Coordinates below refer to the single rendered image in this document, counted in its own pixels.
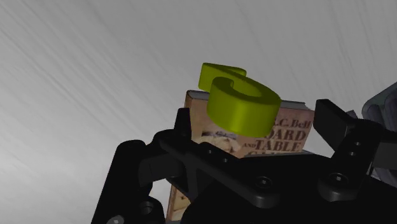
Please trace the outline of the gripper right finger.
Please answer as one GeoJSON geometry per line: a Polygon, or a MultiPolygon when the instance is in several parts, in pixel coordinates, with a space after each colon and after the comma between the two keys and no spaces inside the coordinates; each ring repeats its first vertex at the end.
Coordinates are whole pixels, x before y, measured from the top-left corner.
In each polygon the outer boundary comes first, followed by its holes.
{"type": "Polygon", "coordinates": [[[318,181],[329,202],[397,200],[397,188],[371,177],[374,168],[397,170],[397,132],[353,118],[329,99],[316,101],[313,127],[334,150],[318,181]]]}

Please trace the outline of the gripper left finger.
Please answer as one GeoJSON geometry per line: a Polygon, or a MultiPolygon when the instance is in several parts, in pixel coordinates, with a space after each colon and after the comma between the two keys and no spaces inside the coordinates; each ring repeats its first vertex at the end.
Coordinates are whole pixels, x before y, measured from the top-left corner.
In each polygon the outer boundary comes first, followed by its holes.
{"type": "Polygon", "coordinates": [[[275,178],[250,168],[262,158],[238,159],[191,139],[190,111],[180,108],[175,126],[118,145],[91,224],[166,224],[161,203],[150,196],[166,179],[191,202],[180,224],[261,224],[281,194],[275,178]]]}

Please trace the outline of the grey rounded padded object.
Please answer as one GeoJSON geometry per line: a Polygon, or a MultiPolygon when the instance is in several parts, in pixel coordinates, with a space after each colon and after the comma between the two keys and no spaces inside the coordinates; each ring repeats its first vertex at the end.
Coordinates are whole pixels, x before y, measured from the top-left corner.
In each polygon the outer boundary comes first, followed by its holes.
{"type": "MultiPolygon", "coordinates": [[[[397,132],[397,82],[367,100],[361,110],[364,119],[381,124],[397,132]]],[[[397,188],[397,171],[375,168],[372,176],[397,188]]]]}

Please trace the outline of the tan book with grey spine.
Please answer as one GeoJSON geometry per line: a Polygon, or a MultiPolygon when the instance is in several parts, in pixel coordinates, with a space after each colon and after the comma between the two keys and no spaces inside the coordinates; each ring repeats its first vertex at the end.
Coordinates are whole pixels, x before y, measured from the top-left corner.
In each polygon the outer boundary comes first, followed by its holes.
{"type": "Polygon", "coordinates": [[[237,158],[303,151],[314,120],[314,111],[305,103],[281,102],[270,134],[255,138],[226,131],[214,124],[207,115],[208,98],[207,92],[186,92],[185,107],[190,109],[192,140],[196,143],[211,143],[237,158]]]}

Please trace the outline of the yellow-green hook-shaped block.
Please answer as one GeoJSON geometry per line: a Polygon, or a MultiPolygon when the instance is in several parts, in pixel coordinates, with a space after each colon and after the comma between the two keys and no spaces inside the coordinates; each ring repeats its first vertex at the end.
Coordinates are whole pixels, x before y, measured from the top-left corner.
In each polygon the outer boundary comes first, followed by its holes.
{"type": "Polygon", "coordinates": [[[282,100],[246,70],[205,62],[198,88],[209,92],[207,115],[222,129],[247,137],[270,134],[282,100]]]}

